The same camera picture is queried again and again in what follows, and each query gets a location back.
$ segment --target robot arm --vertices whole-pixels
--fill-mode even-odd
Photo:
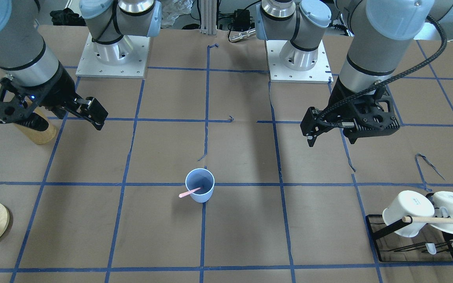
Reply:
[[[68,111],[100,130],[108,112],[95,98],[75,92],[74,81],[34,28],[39,8],[38,0],[0,0],[0,68],[7,74],[0,80],[0,123],[45,130],[48,123],[33,113],[45,106],[61,119]]]
[[[257,5],[256,35],[261,40],[287,40],[279,56],[292,70],[306,71],[318,60],[318,47],[331,23],[331,11],[319,0],[262,0]]]
[[[81,0],[97,59],[120,65],[132,59],[128,35],[155,37],[160,33],[162,5],[157,0]]]
[[[310,107],[300,124],[310,147],[334,127],[344,128],[351,143],[397,131],[400,124],[385,86],[434,60],[446,46],[438,20],[453,21],[453,0],[335,0],[335,4],[354,40],[328,106],[323,111]],[[423,63],[393,76],[426,18],[437,27],[442,46]]]

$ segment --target black metal rack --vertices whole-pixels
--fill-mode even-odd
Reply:
[[[453,261],[453,234],[425,225],[413,238],[397,235],[409,222],[401,219],[386,225],[382,215],[367,215],[368,232],[381,262]],[[434,243],[436,254],[430,254],[427,243]]]

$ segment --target grid line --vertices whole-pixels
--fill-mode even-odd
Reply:
[[[78,77],[77,80],[76,80],[75,86],[74,86],[75,90],[78,88],[80,80],[81,80],[81,78]],[[61,140],[61,136],[63,134],[66,121],[67,121],[66,119],[63,120],[63,122],[61,124],[61,129],[59,130],[59,132],[57,134],[57,139],[55,140],[55,144],[53,145],[52,153],[50,154],[50,158],[48,160],[48,164],[47,164],[47,167],[46,167],[46,170],[45,170],[45,174],[44,174],[43,179],[41,181],[41,185],[40,185],[40,188],[39,188],[39,191],[38,191],[38,195],[36,196],[36,201],[34,202],[33,211],[31,213],[31,217],[29,219],[29,224],[27,225],[26,233],[24,235],[24,239],[22,240],[22,245],[20,246],[20,251],[18,252],[17,261],[15,263],[14,270],[11,273],[10,283],[13,283],[15,281],[15,277],[17,275],[18,267],[20,266],[20,262],[22,261],[22,256],[24,255],[24,250],[25,250],[26,245],[27,245],[27,240],[29,239],[29,235],[31,233],[31,228],[32,228],[32,225],[33,225],[33,222],[34,222],[34,217],[36,216],[36,212],[38,211],[38,206],[39,206],[39,202],[41,200],[41,195],[43,194],[43,189],[45,188],[45,182],[46,182],[46,179],[48,177],[48,173],[50,172],[50,167],[52,166],[53,158],[55,157],[55,153],[57,152],[57,147],[59,145],[59,141]]]
[[[417,45],[419,46],[420,51],[422,52],[422,55],[424,55],[424,58],[427,59],[426,53],[425,53],[424,50],[422,49],[422,46],[420,45],[419,41],[416,40],[416,42],[417,42]],[[445,88],[444,88],[443,85],[442,85],[442,82],[440,81],[439,77],[436,75],[436,72],[435,72],[435,70],[433,69],[433,66],[431,65],[431,63],[429,63],[428,66],[429,66],[429,68],[431,69],[431,72],[433,72],[433,75],[435,76],[435,79],[436,79],[436,81],[438,82],[438,85],[440,86],[440,88],[441,88],[441,90],[442,90],[443,94],[445,95],[445,98],[446,98],[446,100],[447,100],[447,102],[448,102],[448,105],[450,106],[450,108],[452,109],[452,112],[453,112],[453,105],[452,105],[452,102],[450,101],[450,98],[448,98],[448,95],[447,95],[447,93],[446,93],[446,91],[445,91]]]
[[[361,199],[361,193],[359,192],[359,186],[356,183],[356,176],[351,174],[352,181],[354,182],[354,188],[356,189],[356,196],[359,202],[359,208],[361,208],[361,215],[363,216],[363,222],[365,224],[366,234],[368,235],[368,241],[370,242],[370,249],[372,250],[372,256],[374,258],[375,263],[375,270],[377,271],[377,277],[379,278],[379,283],[383,283],[381,269],[379,265],[379,258],[377,258],[377,253],[375,252],[374,247],[374,240],[372,239],[372,235],[368,233],[368,224],[366,223],[366,213],[365,213],[365,206],[363,205],[363,200]]]
[[[268,82],[268,95],[270,97],[270,81]],[[281,166],[281,157],[279,152],[279,140],[277,138],[277,125],[275,123],[275,110],[272,106],[272,101],[270,101],[270,111],[272,115],[272,129],[274,131],[274,141],[275,141],[275,155],[277,158],[277,170],[279,173],[279,187],[281,190],[281,202],[282,202],[282,215],[284,217],[284,230],[286,233],[286,244],[288,247],[288,256],[289,256],[289,269],[291,272],[291,282],[296,283],[296,276],[295,276],[295,268],[293,262],[293,255],[291,254],[291,237],[289,234],[289,224],[288,224],[288,216],[286,210],[286,197],[284,196],[284,181],[282,180],[282,166]]]
[[[109,258],[108,258],[108,270],[106,271],[106,277],[104,279],[105,283],[109,282],[109,277],[110,277],[110,274],[111,274],[110,268],[111,268],[111,266],[113,264],[113,256],[115,254],[116,238],[118,236],[118,227],[120,225],[120,217],[121,217],[121,214],[122,214],[122,207],[123,207],[123,196],[125,195],[125,187],[126,187],[126,183],[127,183],[127,175],[128,175],[128,172],[129,172],[129,165],[131,163],[132,150],[133,150],[133,147],[134,147],[134,139],[135,139],[135,134],[136,134],[136,130],[137,130],[137,118],[138,118],[139,111],[140,111],[143,91],[144,91],[144,79],[141,80],[139,98],[137,100],[137,107],[136,107],[135,116],[134,116],[133,136],[132,136],[132,140],[131,140],[131,147],[130,147],[129,152],[127,154],[127,161],[125,163],[125,170],[124,170],[124,173],[123,173],[122,186],[121,186],[121,189],[120,189],[120,199],[119,199],[119,203],[118,203],[118,210],[117,210],[117,213],[116,213],[115,229],[113,231],[113,239],[111,241],[111,249],[110,249]]]
[[[41,182],[7,182],[0,181],[0,185],[29,186],[40,185]],[[282,183],[285,187],[353,187],[354,183]],[[422,183],[390,183],[390,182],[358,182],[358,186],[392,186],[392,187],[416,187],[423,189]],[[93,182],[45,182],[46,186],[121,186],[122,183],[93,183]],[[185,183],[130,183],[126,186],[149,187],[149,186],[184,186]],[[276,187],[280,183],[214,183],[214,186],[225,187]],[[433,187],[453,187],[453,183],[428,183]]]
[[[76,68],[76,66],[66,66],[66,68]],[[166,67],[148,67],[148,68],[155,68],[155,69],[165,69],[165,70],[198,70],[198,71],[207,71],[209,72],[266,72],[268,71],[263,71],[263,70],[222,70],[222,69],[210,69],[209,68],[209,58],[208,58],[208,66],[207,69],[201,69],[201,68],[166,68]],[[405,77],[405,79],[436,79],[442,88],[442,91],[444,92],[444,95],[447,98],[448,104],[451,106],[453,110],[453,106],[450,102],[450,99],[446,95],[446,92],[444,91],[444,88],[442,84],[440,83],[440,80],[453,80],[453,78],[440,78],[437,77],[435,71],[433,68],[430,66],[431,70],[433,71],[433,74],[435,77]],[[284,199],[284,186],[308,186],[308,187],[314,187],[314,186],[354,186],[356,189],[356,194],[358,197],[359,205],[362,210],[363,214],[363,221],[365,221],[365,212],[364,212],[364,207],[363,207],[363,202],[361,200],[361,196],[359,194],[359,187],[360,186],[413,186],[417,188],[423,188],[426,185],[430,186],[437,186],[437,187],[453,187],[453,184],[445,184],[445,183],[426,183],[425,180],[423,179],[422,172],[420,171],[419,167],[419,172],[421,173],[421,179],[422,179],[422,184],[419,183],[359,183],[355,179],[355,175],[352,174],[352,183],[284,183],[282,180],[282,171],[281,171],[281,165],[280,165],[280,156],[279,156],[279,148],[278,148],[278,139],[277,139],[277,132],[276,132],[276,124],[278,123],[300,123],[300,121],[277,121],[275,120],[275,114],[274,114],[274,109],[271,105],[271,111],[272,111],[272,120],[271,121],[258,121],[259,123],[271,123],[273,124],[273,129],[274,129],[274,139],[275,139],[275,146],[276,146],[276,154],[277,154],[277,161],[278,161],[278,170],[279,170],[279,183],[216,183],[216,186],[280,186],[281,188],[281,193],[282,193],[282,206],[283,206],[283,212],[284,212],[284,221],[285,221],[285,228],[286,228],[286,235],[287,235],[287,241],[288,241],[288,253],[290,257],[290,265],[274,265],[274,266],[264,266],[264,265],[252,265],[252,266],[204,266],[203,264],[203,252],[204,252],[204,246],[201,247],[201,266],[197,267],[117,267],[113,268],[111,267],[111,263],[108,264],[108,267],[106,268],[18,268],[18,265],[20,264],[21,256],[23,254],[24,248],[25,248],[25,241],[27,240],[27,237],[29,236],[29,232],[32,226],[32,221],[34,220],[34,215],[36,214],[36,209],[39,204],[39,199],[41,196],[41,192],[43,191],[43,187],[46,185],[83,185],[83,186],[122,186],[121,190],[121,195],[120,195],[120,204],[119,204],[119,213],[121,212],[121,206],[123,202],[123,190],[125,186],[182,186],[184,185],[183,183],[128,183],[126,182],[126,174],[130,162],[130,155],[131,151],[133,149],[133,142],[134,142],[134,136],[135,136],[135,130],[136,130],[136,124],[138,121],[158,121],[158,122],[205,122],[206,124],[209,122],[218,122],[218,123],[225,123],[225,122],[232,122],[232,120],[208,120],[208,117],[206,117],[205,120],[188,120],[188,119],[145,119],[145,118],[137,118],[138,115],[138,110],[139,110],[139,105],[141,102],[141,97],[142,97],[142,89],[140,92],[140,100],[138,102],[138,107],[136,111],[136,117],[135,118],[108,118],[107,120],[126,120],[126,121],[134,121],[134,132],[133,132],[133,139],[132,139],[132,144],[131,144],[131,149],[129,151],[129,154],[127,156],[127,162],[126,162],[126,169],[124,173],[124,181],[122,183],[74,183],[74,182],[46,182],[46,177],[50,169],[50,165],[52,163],[57,145],[59,143],[59,139],[61,137],[61,133],[63,131],[64,125],[66,120],[69,119],[79,119],[79,118],[68,118],[66,117],[63,120],[63,123],[61,125],[61,130],[59,131],[59,134],[57,136],[57,140],[54,145],[54,149],[52,151],[52,154],[50,156],[49,164],[47,166],[47,170],[45,172],[45,176],[43,181],[41,182],[0,182],[0,184],[11,184],[11,185],[41,185],[40,191],[38,193],[38,197],[36,199],[35,207],[33,209],[31,219],[28,225],[28,229],[25,235],[25,240],[23,242],[23,246],[20,249],[19,253],[19,258],[16,264],[15,268],[0,268],[0,272],[2,273],[12,273],[12,278],[11,282],[14,281],[15,279],[15,274],[16,273],[29,273],[29,272],[106,272],[107,273],[107,278],[106,282],[109,281],[109,273],[110,272],[155,272],[155,271],[182,271],[182,272],[201,272],[201,281],[203,282],[203,271],[204,270],[210,270],[210,271],[215,271],[215,270],[266,270],[266,269],[289,269],[291,270],[291,275],[292,275],[292,280],[293,283],[295,283],[295,269],[330,269],[330,268],[376,268],[377,270],[377,275],[379,276],[379,282],[382,282],[381,274],[379,272],[379,267],[403,267],[403,266],[452,266],[453,262],[401,262],[401,263],[383,263],[383,262],[378,262],[378,259],[376,258],[376,253],[374,251],[374,264],[359,264],[359,265],[294,265],[293,259],[291,256],[291,240],[289,238],[289,227],[287,223],[287,214],[286,214],[286,207],[285,207],[285,199]],[[400,118],[400,122],[404,126],[409,126],[409,127],[453,127],[453,125],[443,125],[443,124],[404,124],[401,120],[401,116],[399,114],[399,111],[396,107],[396,104],[394,104],[394,107],[397,111],[397,114]],[[347,144],[344,142],[344,148],[346,153],[348,152]],[[203,204],[203,233],[205,233],[205,204]],[[116,231],[117,231],[117,226],[115,226],[115,231],[114,231],[114,236],[113,236],[113,241],[112,241],[112,252],[114,252],[114,244],[116,243]],[[110,260],[112,261],[112,252],[110,252]]]
[[[374,263],[352,263],[343,265],[293,265],[294,269],[348,269],[375,268]],[[412,266],[453,266],[452,261],[419,261],[419,262],[379,262],[379,267],[412,267]],[[222,270],[290,270],[290,265],[227,265],[227,266],[157,266],[157,267],[52,267],[52,268],[19,268],[17,273],[36,272],[198,272]],[[13,268],[0,268],[0,273],[11,273]]]

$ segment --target metal mounting plate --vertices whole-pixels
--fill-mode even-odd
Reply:
[[[107,65],[97,59],[92,43],[92,36],[88,34],[83,54],[78,63],[76,75],[78,77],[127,77],[144,79],[149,52],[149,37],[128,36],[134,44],[131,61],[122,65]]]
[[[280,83],[327,84],[333,82],[328,57],[322,41],[319,44],[319,57],[314,68],[299,72],[284,66],[279,54],[287,40],[267,40],[267,59],[270,70],[270,81]]]

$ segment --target floor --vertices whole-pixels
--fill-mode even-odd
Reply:
[[[74,77],[87,28],[38,31]],[[334,80],[350,42],[324,38]],[[414,41],[399,70],[437,47]],[[404,127],[355,145],[335,129],[307,146],[298,124],[333,84],[270,84],[263,41],[162,30],[146,74],[77,78],[102,131],[52,119],[34,145],[0,125],[1,283],[453,282],[453,261],[380,262],[365,222],[402,190],[453,191],[453,43],[390,86]],[[179,199],[203,167],[212,198]]]

